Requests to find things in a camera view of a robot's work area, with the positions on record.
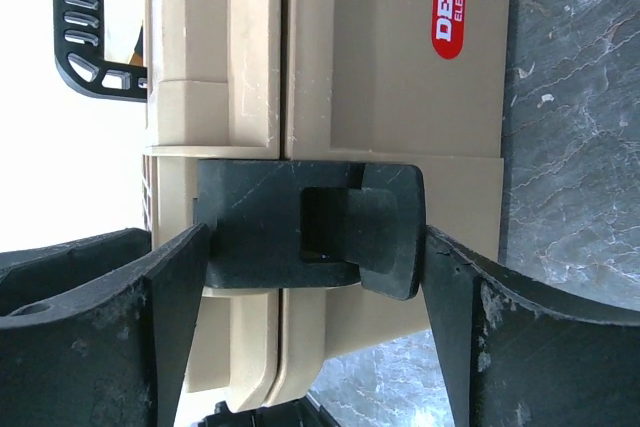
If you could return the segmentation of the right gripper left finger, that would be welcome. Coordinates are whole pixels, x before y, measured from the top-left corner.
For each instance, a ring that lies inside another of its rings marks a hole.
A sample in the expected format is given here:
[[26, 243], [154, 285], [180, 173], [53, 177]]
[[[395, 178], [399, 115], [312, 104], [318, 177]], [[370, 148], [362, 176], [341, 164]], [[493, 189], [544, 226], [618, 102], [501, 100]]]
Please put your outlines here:
[[170, 426], [210, 232], [130, 228], [1, 256], [1, 422]]

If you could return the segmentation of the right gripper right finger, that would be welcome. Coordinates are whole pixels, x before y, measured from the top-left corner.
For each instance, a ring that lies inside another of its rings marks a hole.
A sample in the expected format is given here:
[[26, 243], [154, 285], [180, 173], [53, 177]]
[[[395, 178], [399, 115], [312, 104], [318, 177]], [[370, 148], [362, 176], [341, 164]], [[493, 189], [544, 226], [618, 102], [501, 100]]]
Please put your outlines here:
[[457, 426], [636, 426], [639, 313], [426, 231], [422, 290]]

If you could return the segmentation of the tan plastic toolbox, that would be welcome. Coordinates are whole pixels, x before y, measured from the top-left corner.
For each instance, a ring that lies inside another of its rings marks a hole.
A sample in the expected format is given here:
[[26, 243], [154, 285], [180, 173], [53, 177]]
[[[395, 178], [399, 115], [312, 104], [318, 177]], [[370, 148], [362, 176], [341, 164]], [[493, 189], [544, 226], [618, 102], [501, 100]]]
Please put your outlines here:
[[509, 0], [54, 0], [56, 64], [146, 106], [154, 245], [202, 159], [418, 166], [426, 216], [498, 252]]

